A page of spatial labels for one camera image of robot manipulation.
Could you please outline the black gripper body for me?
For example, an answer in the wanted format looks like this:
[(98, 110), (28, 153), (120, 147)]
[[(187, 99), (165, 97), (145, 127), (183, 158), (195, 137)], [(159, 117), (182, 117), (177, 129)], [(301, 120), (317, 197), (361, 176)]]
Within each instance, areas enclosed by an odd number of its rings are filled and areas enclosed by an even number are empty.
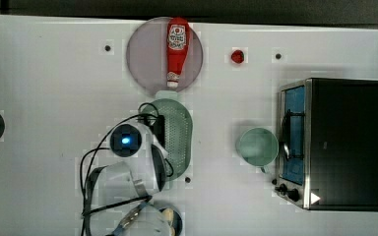
[(165, 147), (165, 118), (163, 115), (158, 117), (148, 117), (144, 119), (144, 124), (147, 125), (153, 134), (156, 136), (158, 142)]

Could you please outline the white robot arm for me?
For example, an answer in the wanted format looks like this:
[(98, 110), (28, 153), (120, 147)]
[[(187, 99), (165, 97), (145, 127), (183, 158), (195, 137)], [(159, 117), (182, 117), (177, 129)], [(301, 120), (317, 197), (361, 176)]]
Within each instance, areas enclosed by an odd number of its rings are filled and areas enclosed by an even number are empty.
[(81, 177), (83, 194), (81, 236), (172, 236), (170, 218), (150, 200), (167, 181), (167, 151), (156, 129), (161, 117), (132, 116), (111, 128), (94, 156), (105, 150), (115, 161), (90, 167)]

